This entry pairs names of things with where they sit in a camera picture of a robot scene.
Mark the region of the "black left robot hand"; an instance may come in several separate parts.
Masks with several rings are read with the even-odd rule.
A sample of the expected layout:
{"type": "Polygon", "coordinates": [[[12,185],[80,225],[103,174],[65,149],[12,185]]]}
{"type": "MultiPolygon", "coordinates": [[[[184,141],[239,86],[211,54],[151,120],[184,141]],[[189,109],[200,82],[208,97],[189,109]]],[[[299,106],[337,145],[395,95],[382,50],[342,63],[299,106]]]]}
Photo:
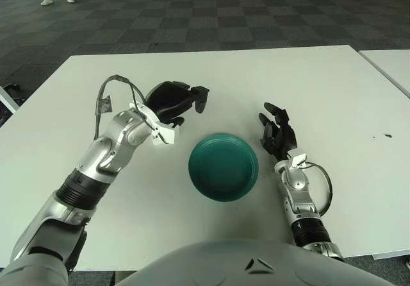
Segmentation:
{"type": "Polygon", "coordinates": [[[145,105],[150,108],[163,124],[173,128],[181,126],[185,119],[182,114],[193,105],[198,114],[203,113],[209,89],[191,87],[178,81],[166,81],[152,89],[145,98],[145,105]]]}

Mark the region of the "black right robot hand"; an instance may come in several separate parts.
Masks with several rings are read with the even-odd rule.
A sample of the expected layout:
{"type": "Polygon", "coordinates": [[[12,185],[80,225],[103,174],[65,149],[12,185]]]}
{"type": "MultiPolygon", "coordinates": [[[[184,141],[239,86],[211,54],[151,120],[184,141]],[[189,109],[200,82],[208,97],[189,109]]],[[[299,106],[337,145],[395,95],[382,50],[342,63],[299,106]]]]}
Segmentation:
{"type": "Polygon", "coordinates": [[[267,153],[277,161],[287,160],[288,151],[297,148],[295,132],[289,124],[288,114],[285,109],[271,103],[264,103],[263,106],[273,115],[274,120],[259,113],[259,120],[264,127],[260,143],[267,153]]]}

